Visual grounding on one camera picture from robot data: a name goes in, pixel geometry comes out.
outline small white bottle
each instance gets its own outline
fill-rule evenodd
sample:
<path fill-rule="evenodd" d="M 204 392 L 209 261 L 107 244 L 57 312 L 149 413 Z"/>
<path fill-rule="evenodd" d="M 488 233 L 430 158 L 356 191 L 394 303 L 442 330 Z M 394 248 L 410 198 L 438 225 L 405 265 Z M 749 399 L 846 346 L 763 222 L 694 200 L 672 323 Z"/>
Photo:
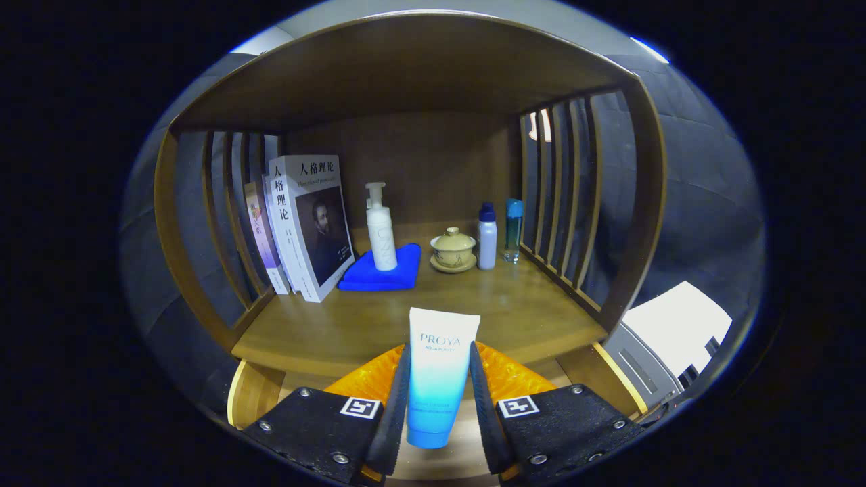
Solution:
<path fill-rule="evenodd" d="M 478 240 L 478 269 L 492 269 L 496 265 L 496 212 L 488 201 L 478 211 Z"/>
<path fill-rule="evenodd" d="M 382 206 L 382 188 L 385 183 L 367 183 L 370 190 L 367 199 L 367 230 L 370 232 L 370 247 L 377 270 L 397 267 L 397 251 L 394 249 L 394 230 L 391 228 L 391 210 Z"/>

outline book cover portrait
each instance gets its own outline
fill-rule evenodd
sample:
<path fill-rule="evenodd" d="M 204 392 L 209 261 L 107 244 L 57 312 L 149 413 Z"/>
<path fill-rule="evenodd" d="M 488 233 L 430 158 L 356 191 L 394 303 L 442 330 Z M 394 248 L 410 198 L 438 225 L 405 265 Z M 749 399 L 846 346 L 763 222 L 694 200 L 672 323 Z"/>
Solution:
<path fill-rule="evenodd" d="M 295 199 L 316 282 L 321 286 L 351 255 L 339 186 Z"/>

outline teacup lid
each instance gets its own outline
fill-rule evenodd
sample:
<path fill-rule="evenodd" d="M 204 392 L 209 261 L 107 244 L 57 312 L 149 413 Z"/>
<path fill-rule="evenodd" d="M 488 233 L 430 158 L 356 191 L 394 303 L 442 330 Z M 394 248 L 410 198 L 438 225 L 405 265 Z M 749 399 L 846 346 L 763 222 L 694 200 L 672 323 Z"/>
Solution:
<path fill-rule="evenodd" d="M 460 233 L 460 229 L 450 226 L 445 234 L 434 238 L 430 245 L 436 250 L 466 250 L 475 247 L 475 239 Z"/>

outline white pump bottle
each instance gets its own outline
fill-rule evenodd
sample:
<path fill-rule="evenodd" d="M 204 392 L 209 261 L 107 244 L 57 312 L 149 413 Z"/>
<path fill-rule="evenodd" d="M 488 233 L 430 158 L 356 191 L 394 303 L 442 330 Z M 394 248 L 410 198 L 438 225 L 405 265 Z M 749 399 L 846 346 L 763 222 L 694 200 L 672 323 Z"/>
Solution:
<path fill-rule="evenodd" d="M 373 262 L 377 270 L 391 270 L 397 267 L 397 251 L 394 249 L 394 230 L 391 228 L 391 210 L 382 206 L 382 188 L 385 183 L 367 183 L 370 190 L 367 199 L 367 230 L 370 232 L 370 246 Z"/>

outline blue towel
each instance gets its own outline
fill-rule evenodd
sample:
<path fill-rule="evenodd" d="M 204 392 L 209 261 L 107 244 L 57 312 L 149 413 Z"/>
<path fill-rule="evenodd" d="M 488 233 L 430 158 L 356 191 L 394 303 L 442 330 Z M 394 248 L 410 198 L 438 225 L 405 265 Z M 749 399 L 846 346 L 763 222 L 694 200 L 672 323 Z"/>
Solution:
<path fill-rule="evenodd" d="M 421 246 L 408 243 L 397 249 L 397 267 L 376 270 L 373 253 L 369 251 L 346 270 L 337 287 L 344 291 L 396 291 L 412 289 L 421 264 Z"/>

